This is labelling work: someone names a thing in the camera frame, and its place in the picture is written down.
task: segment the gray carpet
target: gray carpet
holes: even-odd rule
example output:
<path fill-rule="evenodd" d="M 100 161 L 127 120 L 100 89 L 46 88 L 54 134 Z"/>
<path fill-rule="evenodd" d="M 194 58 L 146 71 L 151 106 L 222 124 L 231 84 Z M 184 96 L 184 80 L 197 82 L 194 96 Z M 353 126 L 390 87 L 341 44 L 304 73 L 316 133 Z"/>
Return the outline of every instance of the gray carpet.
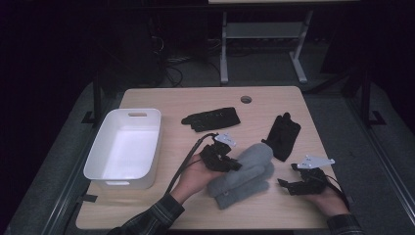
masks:
<path fill-rule="evenodd" d="M 319 74 L 324 46 L 310 45 L 301 56 L 307 84 L 299 84 L 286 54 L 252 54 L 229 58 L 228 86 L 295 85 L 301 90 L 314 87 L 329 75 Z M 189 62 L 177 66 L 183 72 L 182 85 L 219 86 L 218 57 L 211 64 Z M 171 71 L 173 77 L 178 73 Z M 373 135 L 388 154 L 408 191 L 415 195 L 411 167 L 415 165 L 414 135 L 394 112 L 388 97 L 373 85 L 371 109 L 377 110 L 387 125 L 365 128 L 355 112 L 358 97 L 348 100 L 340 95 L 344 82 L 339 82 L 318 95 L 305 95 L 320 138 L 333 168 L 352 199 L 351 211 L 367 234 L 415 234 L 415 227 L 401 200 L 395 193 L 387 171 L 374 148 Z M 171 86 L 165 80 L 161 87 Z M 114 99 L 104 98 L 105 111 L 119 105 L 122 93 Z M 75 227 L 77 197 L 88 181 L 83 177 L 83 162 L 97 128 L 81 123 L 86 112 L 92 111 L 92 85 L 85 87 L 73 107 L 42 168 L 16 212 L 9 234 L 105 234 L 107 231 L 85 231 Z M 295 234 L 328 234 L 326 230 L 295 231 Z"/>

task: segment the hand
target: hand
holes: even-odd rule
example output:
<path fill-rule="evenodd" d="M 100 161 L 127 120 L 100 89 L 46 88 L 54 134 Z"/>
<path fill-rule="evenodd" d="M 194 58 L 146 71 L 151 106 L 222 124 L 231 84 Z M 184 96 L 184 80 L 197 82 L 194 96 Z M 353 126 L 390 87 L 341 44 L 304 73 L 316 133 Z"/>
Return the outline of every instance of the hand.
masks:
<path fill-rule="evenodd" d="M 303 197 L 329 217 L 349 213 L 343 200 L 329 187 L 326 187 L 321 194 L 309 194 Z"/>
<path fill-rule="evenodd" d="M 200 155 L 193 156 L 186 169 L 181 173 L 179 182 L 170 195 L 180 204 L 183 204 L 190 196 L 204 189 L 214 178 L 223 175 L 224 172 L 211 171 L 206 168 Z"/>

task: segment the wooden table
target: wooden table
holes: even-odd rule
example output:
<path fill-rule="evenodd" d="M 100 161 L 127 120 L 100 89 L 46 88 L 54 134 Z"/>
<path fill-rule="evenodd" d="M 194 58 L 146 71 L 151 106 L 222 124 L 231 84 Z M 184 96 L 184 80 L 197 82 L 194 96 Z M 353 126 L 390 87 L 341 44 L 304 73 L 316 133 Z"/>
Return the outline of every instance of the wooden table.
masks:
<path fill-rule="evenodd" d="M 250 96 L 244 104 L 241 97 Z M 276 159 L 270 188 L 221 211 L 208 192 L 194 195 L 185 204 L 186 211 L 172 229 L 303 229 L 326 227 L 326 218 L 301 197 L 290 196 L 277 184 L 277 178 L 300 181 L 290 164 L 299 164 L 305 155 L 327 157 L 300 90 L 293 86 L 279 87 L 216 87 L 131 89 L 125 92 L 121 108 L 156 108 L 161 111 L 162 141 L 157 177 L 147 190 L 103 190 L 90 184 L 87 194 L 98 196 L 95 203 L 84 202 L 76 220 L 81 229 L 105 229 L 122 225 L 130 217 L 143 212 L 163 195 L 173 174 L 196 141 L 208 132 L 196 133 L 181 119 L 194 113 L 235 107 L 241 123 L 212 132 L 228 132 L 237 146 L 231 158 L 254 143 L 266 138 L 274 119 L 289 112 L 301 125 L 294 150 L 285 163 Z M 198 149 L 202 150 L 205 140 Z M 334 176 L 330 166 L 322 168 Z"/>

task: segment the plaid sleeve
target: plaid sleeve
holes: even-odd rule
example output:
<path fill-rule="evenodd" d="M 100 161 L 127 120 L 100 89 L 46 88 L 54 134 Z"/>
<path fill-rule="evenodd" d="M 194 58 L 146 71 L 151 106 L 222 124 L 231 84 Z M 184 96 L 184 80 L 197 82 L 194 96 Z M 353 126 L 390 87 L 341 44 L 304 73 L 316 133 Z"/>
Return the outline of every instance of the plaid sleeve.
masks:
<path fill-rule="evenodd" d="M 352 214 L 339 214 L 327 220 L 330 232 L 334 235 L 362 235 L 365 234 Z"/>
<path fill-rule="evenodd" d="M 110 234 L 165 234 L 183 212 L 184 208 L 166 194 L 148 210 L 135 215 Z"/>

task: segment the black fingerless glove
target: black fingerless glove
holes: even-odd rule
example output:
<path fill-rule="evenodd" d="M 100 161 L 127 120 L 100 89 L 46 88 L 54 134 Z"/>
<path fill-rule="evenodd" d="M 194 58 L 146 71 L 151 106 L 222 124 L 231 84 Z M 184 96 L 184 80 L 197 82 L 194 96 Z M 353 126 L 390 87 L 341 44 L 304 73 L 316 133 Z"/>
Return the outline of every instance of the black fingerless glove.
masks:
<path fill-rule="evenodd" d="M 284 162 L 293 151 L 301 126 L 291 120 L 289 113 L 275 118 L 274 124 L 269 131 L 266 140 L 261 142 L 268 145 L 274 154 L 274 157 Z"/>
<path fill-rule="evenodd" d="M 182 124 L 190 124 L 196 132 L 226 128 L 241 123 L 235 108 L 223 108 L 189 115 L 182 119 Z"/>

